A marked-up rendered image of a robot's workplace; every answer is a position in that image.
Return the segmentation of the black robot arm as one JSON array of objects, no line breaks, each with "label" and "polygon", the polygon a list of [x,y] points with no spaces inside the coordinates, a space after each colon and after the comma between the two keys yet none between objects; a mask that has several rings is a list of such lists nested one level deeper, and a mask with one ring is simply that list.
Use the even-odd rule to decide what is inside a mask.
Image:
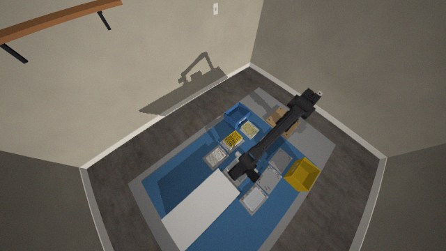
[{"label": "black robot arm", "polygon": [[[239,163],[227,172],[228,175],[235,181],[241,175],[246,173],[249,179],[255,183],[260,177],[253,171],[257,167],[256,163],[258,160],[283,132],[287,132],[291,126],[299,120],[299,117],[302,117],[304,120],[307,119],[316,109],[314,105],[320,98],[321,96],[314,93],[310,88],[308,88],[300,97],[296,95],[287,105],[290,110],[275,123],[276,126],[258,144],[239,157]],[[249,153],[256,160],[254,160]]]}]

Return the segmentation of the blue bench mat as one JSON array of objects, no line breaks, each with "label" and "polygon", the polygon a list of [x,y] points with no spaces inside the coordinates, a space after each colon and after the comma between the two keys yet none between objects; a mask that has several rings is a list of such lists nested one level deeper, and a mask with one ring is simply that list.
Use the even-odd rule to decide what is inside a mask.
[{"label": "blue bench mat", "polygon": [[[240,131],[241,126],[248,120],[259,129],[259,132],[251,140]],[[217,168],[221,172],[224,171],[237,158],[235,156],[237,151],[241,155],[246,153],[272,130],[253,111],[250,112],[249,118],[244,123],[233,130],[223,119],[141,182],[161,219],[179,205]],[[233,131],[236,131],[245,141],[229,154],[220,142]],[[202,158],[217,145],[220,145],[229,154],[229,157],[213,171]],[[259,186],[268,198],[256,213],[251,216],[239,202],[239,199],[256,183],[247,177],[236,188],[240,194],[185,251],[258,251],[300,193],[283,177],[296,160],[306,156],[282,136],[265,151],[256,163],[257,174],[260,176],[270,165],[269,160],[279,148],[293,159],[280,174],[282,178],[269,195]],[[313,163],[311,160],[309,161]],[[313,163],[313,165],[315,164]]]}]

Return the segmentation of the white multiwell plate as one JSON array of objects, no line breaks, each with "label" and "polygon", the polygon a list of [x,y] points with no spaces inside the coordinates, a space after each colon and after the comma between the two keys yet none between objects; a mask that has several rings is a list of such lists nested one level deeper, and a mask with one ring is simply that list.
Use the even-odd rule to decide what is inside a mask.
[{"label": "white multiwell plate", "polygon": [[246,198],[243,199],[243,202],[247,205],[247,207],[251,210],[251,212],[263,201],[265,196],[263,193],[255,187],[253,191],[251,191]]}]

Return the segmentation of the yellow open-top bin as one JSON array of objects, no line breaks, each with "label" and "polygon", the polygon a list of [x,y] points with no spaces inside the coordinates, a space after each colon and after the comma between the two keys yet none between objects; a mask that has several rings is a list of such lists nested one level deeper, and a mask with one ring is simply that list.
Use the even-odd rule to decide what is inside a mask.
[{"label": "yellow open-top bin", "polygon": [[306,157],[296,160],[283,177],[298,192],[309,191],[320,170]]}]

